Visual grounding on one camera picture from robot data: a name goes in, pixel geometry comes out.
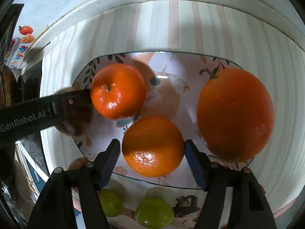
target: large orange fruit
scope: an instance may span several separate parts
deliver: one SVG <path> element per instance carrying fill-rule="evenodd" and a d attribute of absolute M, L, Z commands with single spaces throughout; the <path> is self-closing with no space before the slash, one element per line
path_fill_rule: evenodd
<path fill-rule="evenodd" d="M 145 81 L 132 66 L 108 65 L 94 76 L 91 100 L 95 109 L 108 119 L 135 115 L 140 111 L 145 97 Z"/>
<path fill-rule="evenodd" d="M 184 140 L 178 127 L 167 119 L 146 117 L 126 132 L 122 152 L 127 164 L 146 177 L 174 171 L 184 156 Z"/>
<path fill-rule="evenodd" d="M 215 156 L 228 162 L 246 161 L 270 138 L 274 126 L 272 100 L 251 73 L 224 69 L 200 92 L 197 124 Z"/>

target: red fruit picture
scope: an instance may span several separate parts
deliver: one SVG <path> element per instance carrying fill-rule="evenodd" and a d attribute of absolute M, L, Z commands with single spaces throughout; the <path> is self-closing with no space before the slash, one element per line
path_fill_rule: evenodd
<path fill-rule="evenodd" d="M 33 28 L 31 28 L 30 26 L 19 26 L 18 30 L 22 35 L 31 34 L 34 31 Z"/>

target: striped tablecloth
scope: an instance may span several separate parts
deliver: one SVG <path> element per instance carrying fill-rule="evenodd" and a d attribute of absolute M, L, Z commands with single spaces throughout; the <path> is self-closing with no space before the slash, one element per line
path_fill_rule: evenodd
<path fill-rule="evenodd" d="M 164 0 L 115 8 L 84 20 L 51 41 L 43 58 L 40 95 L 72 84 L 93 58 L 119 52 L 175 50 L 229 59 L 257 76 L 274 103 L 271 140 L 250 168 L 273 211 L 305 184 L 304 51 L 270 25 L 235 9 Z M 50 171 L 82 157 L 71 137 L 41 131 Z"/>

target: lime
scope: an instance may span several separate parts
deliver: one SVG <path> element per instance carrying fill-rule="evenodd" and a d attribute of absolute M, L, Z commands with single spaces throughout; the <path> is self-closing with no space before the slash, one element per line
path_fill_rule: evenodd
<path fill-rule="evenodd" d="M 135 219 L 147 228 L 162 228 L 170 225 L 173 209 L 163 200 L 145 198 L 135 211 Z"/>
<path fill-rule="evenodd" d="M 97 194 L 106 217 L 115 217 L 121 214 L 123 202 L 116 191 L 112 189 L 103 189 L 97 192 Z"/>

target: cat-patterned plate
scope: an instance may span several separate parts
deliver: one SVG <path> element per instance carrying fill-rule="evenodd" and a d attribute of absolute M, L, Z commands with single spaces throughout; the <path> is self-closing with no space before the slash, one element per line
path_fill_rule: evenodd
<path fill-rule="evenodd" d="M 141 111 L 132 118 L 113 121 L 94 110 L 93 121 L 86 133 L 73 137 L 83 155 L 94 160 L 104 151 L 113 138 L 122 142 L 125 131 L 138 118 L 160 116 L 171 120 L 185 140 L 192 139 L 199 151 L 205 152 L 211 161 L 217 161 L 232 169 L 241 169 L 250 161 L 229 164 L 218 160 L 207 149 L 196 123 L 196 106 L 202 86 L 216 74 L 218 67 L 240 68 L 233 62 L 214 56 L 181 52 L 132 52 L 98 57 L 81 71 L 73 83 L 77 89 L 91 87 L 92 79 L 100 69 L 112 63 L 124 63 L 139 70 L 145 79 L 147 95 Z M 163 177 L 144 177 L 133 171 L 122 154 L 114 168 L 115 173 L 133 179 L 164 186 L 197 188 L 184 157 L 178 168 Z"/>

